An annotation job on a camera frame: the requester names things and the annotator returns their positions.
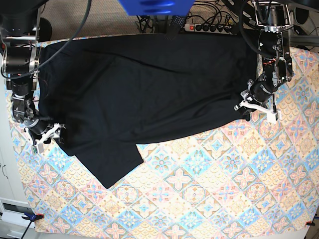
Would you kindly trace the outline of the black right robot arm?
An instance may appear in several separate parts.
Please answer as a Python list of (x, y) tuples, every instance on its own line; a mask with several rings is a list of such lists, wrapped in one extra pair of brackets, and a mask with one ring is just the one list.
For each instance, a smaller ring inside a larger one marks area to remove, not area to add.
[(33, 97), (39, 83), (39, 41), (52, 35), (48, 20), (41, 18), (44, 0), (4, 0), (0, 3), (0, 72), (6, 77), (5, 85), (12, 92), (11, 114), (15, 122), (25, 126), (24, 132), (32, 152), (44, 152), (44, 144), (60, 138), (64, 125), (51, 123), (50, 117), (41, 116)]

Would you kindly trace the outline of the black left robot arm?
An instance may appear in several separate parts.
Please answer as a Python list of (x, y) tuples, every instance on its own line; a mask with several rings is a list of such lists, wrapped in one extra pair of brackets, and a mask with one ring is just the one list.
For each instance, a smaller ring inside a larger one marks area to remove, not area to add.
[(238, 16), (241, 35), (262, 63), (262, 73), (248, 80), (248, 88), (241, 92), (243, 100), (234, 110), (246, 114), (258, 110), (276, 124), (282, 114), (276, 107), (275, 92), (293, 77), (288, 6), (275, 0), (235, 0), (229, 9)]

